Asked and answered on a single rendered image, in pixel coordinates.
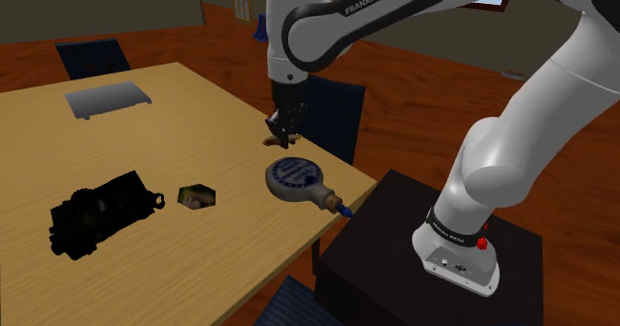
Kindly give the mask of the green hexagonal box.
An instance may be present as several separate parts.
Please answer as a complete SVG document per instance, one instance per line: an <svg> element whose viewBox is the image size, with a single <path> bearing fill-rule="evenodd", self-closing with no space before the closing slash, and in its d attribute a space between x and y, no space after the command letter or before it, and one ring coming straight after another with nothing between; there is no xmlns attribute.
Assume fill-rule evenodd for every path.
<svg viewBox="0 0 620 326"><path fill-rule="evenodd" d="M202 184L179 189L178 203L191 210L199 210L216 204L216 191Z"/></svg>

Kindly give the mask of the grey round flask blue print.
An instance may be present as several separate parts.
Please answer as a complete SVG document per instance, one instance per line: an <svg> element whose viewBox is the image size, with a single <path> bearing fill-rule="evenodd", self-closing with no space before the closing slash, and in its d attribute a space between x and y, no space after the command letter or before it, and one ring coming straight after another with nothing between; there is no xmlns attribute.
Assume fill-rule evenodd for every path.
<svg viewBox="0 0 620 326"><path fill-rule="evenodd" d="M335 191L324 185L324 174L313 161L300 157L284 157L265 170L265 183L276 198L285 202L312 202L320 210L354 216Z"/></svg>

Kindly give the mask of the small tan object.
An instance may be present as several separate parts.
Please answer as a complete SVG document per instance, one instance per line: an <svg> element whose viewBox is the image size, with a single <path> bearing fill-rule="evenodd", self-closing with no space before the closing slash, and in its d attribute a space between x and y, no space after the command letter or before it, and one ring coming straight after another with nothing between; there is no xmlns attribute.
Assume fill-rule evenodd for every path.
<svg viewBox="0 0 620 326"><path fill-rule="evenodd" d="M266 137L262 144L265 146L280 146L287 149L290 145L294 145L302 136L300 134L288 134L286 138L279 138L275 135Z"/></svg>

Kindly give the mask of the wooden table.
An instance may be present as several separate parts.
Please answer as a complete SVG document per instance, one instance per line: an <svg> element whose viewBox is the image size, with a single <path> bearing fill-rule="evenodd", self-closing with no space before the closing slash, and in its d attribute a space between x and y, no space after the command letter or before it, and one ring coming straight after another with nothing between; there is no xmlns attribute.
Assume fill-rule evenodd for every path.
<svg viewBox="0 0 620 326"><path fill-rule="evenodd" d="M0 93L0 326L218 326L337 221L264 173L263 114L167 64ZM51 209L129 171L165 207L73 260ZM216 191L191 210L179 189Z"/></svg>

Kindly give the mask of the dark blue chair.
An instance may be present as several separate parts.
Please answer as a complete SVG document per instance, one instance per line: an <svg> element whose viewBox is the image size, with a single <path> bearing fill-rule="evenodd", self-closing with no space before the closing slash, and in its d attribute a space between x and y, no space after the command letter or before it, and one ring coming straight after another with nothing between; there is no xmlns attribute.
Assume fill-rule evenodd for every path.
<svg viewBox="0 0 620 326"><path fill-rule="evenodd" d="M115 38L55 43L55 48L72 81L131 70Z"/></svg>
<svg viewBox="0 0 620 326"><path fill-rule="evenodd" d="M252 326L344 326L314 300L313 291L287 275Z"/></svg>
<svg viewBox="0 0 620 326"><path fill-rule="evenodd" d="M363 85L309 76L303 90L307 110L301 135L352 165L365 93Z"/></svg>

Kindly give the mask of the blue object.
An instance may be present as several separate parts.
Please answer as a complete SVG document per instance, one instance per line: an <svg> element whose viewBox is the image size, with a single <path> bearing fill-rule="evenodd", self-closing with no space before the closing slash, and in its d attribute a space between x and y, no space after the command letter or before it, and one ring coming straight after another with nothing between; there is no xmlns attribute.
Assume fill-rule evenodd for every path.
<svg viewBox="0 0 620 326"><path fill-rule="evenodd" d="M252 37L258 40L259 42L268 41L268 36L267 36L267 31L266 31L266 16L264 14L258 15L257 27Z"/></svg>

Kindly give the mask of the dark robot stand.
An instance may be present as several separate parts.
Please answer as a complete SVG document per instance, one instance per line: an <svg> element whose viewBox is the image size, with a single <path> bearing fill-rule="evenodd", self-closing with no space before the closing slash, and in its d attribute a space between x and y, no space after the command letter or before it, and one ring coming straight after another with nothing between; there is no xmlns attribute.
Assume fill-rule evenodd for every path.
<svg viewBox="0 0 620 326"><path fill-rule="evenodd" d="M320 257L315 301L344 326L543 326L543 239L489 219L500 267L483 297L425 271L411 236L437 190L390 170Z"/></svg>

